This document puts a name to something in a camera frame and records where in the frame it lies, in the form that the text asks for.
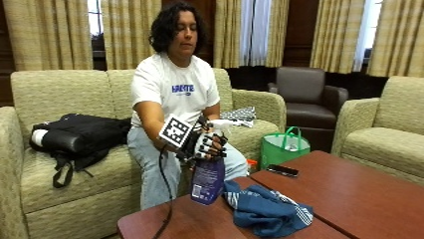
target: curtain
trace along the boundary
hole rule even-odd
[[[2,4],[17,71],[93,69],[87,1]]]
[[[309,67],[352,72],[365,0],[320,0]]]
[[[287,15],[288,0],[272,0],[268,19],[265,67],[276,68],[281,65]]]
[[[240,0],[215,0],[212,66],[239,66]]]
[[[424,77],[424,0],[384,0],[368,74]]]
[[[101,7],[107,70],[134,69],[154,53],[150,27],[162,0],[103,0]]]

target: black bag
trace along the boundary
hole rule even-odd
[[[53,186],[66,186],[71,181],[73,171],[85,171],[87,166],[102,160],[109,149],[127,141],[130,119],[110,119],[78,114],[66,114],[59,120],[33,125],[32,133],[43,129],[38,145],[33,136],[29,140],[32,148],[49,152],[55,158],[57,173],[53,175]],[[65,166],[69,167],[63,183],[58,182]]]

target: man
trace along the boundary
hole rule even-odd
[[[163,173],[172,197],[176,195],[180,163],[174,149],[158,140],[170,114],[190,124],[196,122],[200,115],[210,120],[219,118],[212,68],[194,56],[204,42],[206,29],[196,9],[187,3],[176,3],[162,10],[152,23],[150,36],[156,53],[139,63],[131,83],[134,114],[129,148],[142,167],[142,209],[170,200],[159,170],[162,149]],[[215,140],[211,150],[219,148]],[[245,159],[228,143],[224,148],[224,180],[230,180],[245,176]]]

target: backpack strap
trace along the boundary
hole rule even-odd
[[[57,163],[55,167],[54,167],[57,172],[53,175],[53,186],[55,188],[61,188],[63,186],[67,186],[67,184],[71,181],[71,176],[74,174],[74,167],[71,165],[71,162],[70,162],[69,158],[63,154],[61,154],[58,152],[54,152],[54,153],[51,152],[50,156],[55,158],[55,163]],[[63,170],[63,167],[66,165],[69,166],[69,169],[66,171],[63,183],[61,183],[61,182],[58,182],[58,179],[61,178],[62,170]]]

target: window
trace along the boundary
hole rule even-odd
[[[263,66],[271,0],[240,1],[239,64]]]
[[[87,0],[94,69],[106,71],[101,0]]]
[[[381,0],[372,0],[369,6],[369,14],[366,21],[366,34],[365,34],[365,49],[372,48],[373,37],[376,32],[376,26],[378,23],[380,9],[381,9]]]
[[[103,33],[101,0],[87,0],[89,4],[89,22],[91,36]]]
[[[354,53],[353,72],[360,72],[361,65],[368,64],[381,4],[382,0],[365,0]]]

